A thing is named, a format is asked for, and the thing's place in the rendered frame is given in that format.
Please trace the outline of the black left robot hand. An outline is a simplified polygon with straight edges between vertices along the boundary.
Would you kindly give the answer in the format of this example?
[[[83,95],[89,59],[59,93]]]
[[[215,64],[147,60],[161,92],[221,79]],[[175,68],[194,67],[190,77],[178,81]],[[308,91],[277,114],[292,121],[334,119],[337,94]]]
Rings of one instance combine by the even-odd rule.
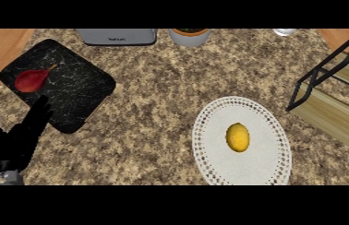
[[[0,128],[0,172],[21,172],[28,166],[39,138],[53,115],[48,100],[45,95],[37,99],[24,121],[9,132]]]

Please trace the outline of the yellow cupcake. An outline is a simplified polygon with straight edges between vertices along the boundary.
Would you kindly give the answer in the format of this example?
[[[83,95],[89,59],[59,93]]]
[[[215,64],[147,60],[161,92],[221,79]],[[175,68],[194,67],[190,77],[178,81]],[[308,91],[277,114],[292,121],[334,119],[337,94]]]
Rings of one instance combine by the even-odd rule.
[[[250,133],[241,123],[229,126],[226,131],[226,143],[232,151],[244,152],[250,145]]]

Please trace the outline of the white oval lace placemat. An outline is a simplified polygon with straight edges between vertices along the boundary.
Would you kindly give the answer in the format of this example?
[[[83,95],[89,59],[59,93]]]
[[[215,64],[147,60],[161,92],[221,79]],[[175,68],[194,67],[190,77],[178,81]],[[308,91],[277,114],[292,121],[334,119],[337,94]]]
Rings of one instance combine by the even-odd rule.
[[[192,149],[212,185],[284,185],[292,170],[289,138],[268,109],[247,98],[212,101],[192,128]]]

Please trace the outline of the black and wood tiered shelf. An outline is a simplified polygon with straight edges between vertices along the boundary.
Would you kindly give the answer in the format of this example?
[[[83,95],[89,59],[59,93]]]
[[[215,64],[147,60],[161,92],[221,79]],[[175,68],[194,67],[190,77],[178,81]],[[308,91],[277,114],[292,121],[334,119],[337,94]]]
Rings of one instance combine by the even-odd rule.
[[[349,86],[349,40],[296,82],[287,111],[349,145],[349,104],[318,89],[329,78]]]

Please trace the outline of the red pear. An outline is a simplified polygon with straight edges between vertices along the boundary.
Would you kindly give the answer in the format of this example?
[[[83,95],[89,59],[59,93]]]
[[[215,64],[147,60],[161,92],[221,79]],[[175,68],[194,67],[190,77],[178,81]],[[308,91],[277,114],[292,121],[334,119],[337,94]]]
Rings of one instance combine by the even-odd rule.
[[[37,91],[43,87],[49,72],[56,66],[52,65],[48,69],[24,71],[15,79],[15,88],[24,93]]]

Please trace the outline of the black marble cutting board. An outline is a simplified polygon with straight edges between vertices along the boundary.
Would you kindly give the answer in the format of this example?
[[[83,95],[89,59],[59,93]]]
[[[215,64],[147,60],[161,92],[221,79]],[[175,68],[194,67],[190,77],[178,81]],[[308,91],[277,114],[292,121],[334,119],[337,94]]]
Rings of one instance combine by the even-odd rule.
[[[22,93],[15,79],[27,70],[48,69],[48,80],[39,91]],[[116,81],[82,56],[55,40],[46,39],[12,61],[0,72],[0,81],[28,106],[45,95],[53,115],[49,123],[65,134],[83,127],[98,105],[113,94]]]

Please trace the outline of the grey toaster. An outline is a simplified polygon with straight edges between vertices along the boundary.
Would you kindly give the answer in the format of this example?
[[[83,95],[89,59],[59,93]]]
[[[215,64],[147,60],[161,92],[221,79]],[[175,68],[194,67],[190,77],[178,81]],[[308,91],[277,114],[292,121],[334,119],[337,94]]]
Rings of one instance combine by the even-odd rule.
[[[87,45],[151,45],[157,42],[157,29],[77,29]]]

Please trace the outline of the grey plant pot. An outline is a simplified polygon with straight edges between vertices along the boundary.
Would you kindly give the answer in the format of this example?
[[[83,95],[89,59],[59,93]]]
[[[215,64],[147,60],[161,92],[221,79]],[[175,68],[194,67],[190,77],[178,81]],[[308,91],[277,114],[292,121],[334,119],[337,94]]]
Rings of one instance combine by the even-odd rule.
[[[210,29],[197,32],[185,32],[178,29],[169,30],[169,36],[175,43],[185,47],[195,47],[206,43],[210,35]]]

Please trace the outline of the clear glass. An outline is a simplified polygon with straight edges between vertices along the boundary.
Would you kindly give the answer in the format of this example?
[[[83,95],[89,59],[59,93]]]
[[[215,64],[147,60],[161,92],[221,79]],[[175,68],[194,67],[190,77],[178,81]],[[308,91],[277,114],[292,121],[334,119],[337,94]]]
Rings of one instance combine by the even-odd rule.
[[[296,29],[274,29],[272,31],[278,36],[289,36],[296,32]]]

